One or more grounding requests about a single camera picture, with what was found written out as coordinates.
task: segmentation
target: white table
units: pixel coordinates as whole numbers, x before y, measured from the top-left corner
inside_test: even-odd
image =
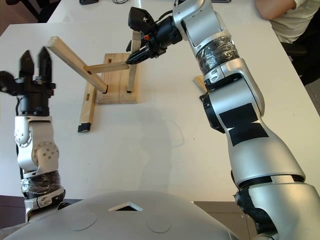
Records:
[[[108,13],[118,18],[119,6],[110,6]],[[163,11],[153,9],[155,16]],[[319,117],[277,37],[266,21],[241,21],[240,15],[228,11],[221,16],[264,95],[265,123],[287,143],[307,182],[320,191]],[[1,69],[17,76],[21,54],[30,49],[36,60],[50,36],[60,36],[87,64],[94,65],[103,61],[104,53],[123,52],[131,31],[121,17],[112,25],[11,25],[0,37]],[[97,105],[86,134],[77,133],[85,80],[55,55],[51,57],[57,89],[50,99],[50,113],[67,198],[139,189],[194,201],[234,200],[227,140],[209,126],[198,99],[201,92],[192,82],[200,70],[187,42],[142,63],[140,103]],[[21,196],[13,140],[15,104],[14,97],[0,94],[0,195]]]
[[[128,22],[131,7],[146,9],[156,20],[161,14],[173,8],[174,0],[129,0],[125,4],[115,4],[112,0],[99,0],[90,5],[81,5],[77,0],[61,0],[48,23],[67,22]],[[224,16],[223,20],[229,25],[230,21],[237,23],[263,23],[269,21],[261,19],[255,8],[254,0],[234,0],[232,3],[213,3],[215,11]]]

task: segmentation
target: person's arm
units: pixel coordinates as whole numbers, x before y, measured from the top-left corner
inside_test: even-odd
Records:
[[[297,6],[294,0],[255,0],[255,7],[266,20],[275,19]]]

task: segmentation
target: wooden leg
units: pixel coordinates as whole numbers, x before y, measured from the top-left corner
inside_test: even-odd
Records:
[[[84,133],[90,130],[94,119],[95,102],[96,88],[87,82],[85,85],[78,133]]]
[[[106,93],[108,86],[97,74],[91,74],[85,70],[87,66],[58,36],[52,36],[47,48],[57,55],[62,61],[75,70],[80,76],[92,84],[101,93]]]
[[[121,61],[121,62],[85,66],[84,69],[87,72],[90,72],[92,74],[98,74],[98,73],[114,72],[119,70],[127,70],[129,69],[129,65],[126,64],[125,61]]]
[[[132,33],[132,41],[131,41],[131,53],[134,53],[136,51],[139,51],[141,47],[141,38],[140,38],[140,32],[133,31]],[[136,79],[136,72],[137,72],[137,64],[130,65],[130,73],[129,73],[129,82],[127,87],[127,93],[131,93],[134,88],[135,79]]]
[[[205,94],[207,92],[207,88],[206,85],[204,83],[204,76],[200,75],[200,76],[196,76],[193,81],[196,83],[196,85],[203,91],[203,93]]]

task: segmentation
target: chair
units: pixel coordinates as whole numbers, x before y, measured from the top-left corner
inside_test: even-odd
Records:
[[[320,9],[311,19],[305,32],[294,42],[282,42],[286,54],[291,56],[303,85],[320,78]]]
[[[50,3],[50,0],[36,0],[37,4],[41,8],[40,12],[37,12],[37,10],[34,8],[34,6],[30,3],[29,0],[5,0],[5,2],[7,5],[15,5],[18,2],[22,2],[24,6],[38,20],[38,23],[46,23],[56,10],[56,7],[60,3],[60,0],[55,1],[53,3]]]

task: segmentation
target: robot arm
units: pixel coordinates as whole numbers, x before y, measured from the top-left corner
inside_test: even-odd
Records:
[[[14,139],[22,169],[21,190],[25,197],[25,221],[57,210],[65,196],[58,172],[59,150],[54,142],[49,98],[52,83],[51,58],[43,47],[38,55],[39,76],[33,79],[34,62],[26,51],[20,59],[19,78],[0,72],[0,90],[18,96],[20,114],[15,117]]]
[[[305,174],[286,144],[262,121],[263,96],[211,2],[187,0],[158,23],[147,13],[140,19],[152,25],[149,32],[139,28],[134,12],[141,10],[131,9],[129,26],[142,30],[146,44],[129,56],[128,64],[158,57],[182,39],[189,41],[208,91],[202,99],[205,113],[211,127],[227,137],[238,188],[235,200],[254,219],[257,239],[317,239],[320,197],[304,183]],[[167,38],[158,36],[164,32]]]

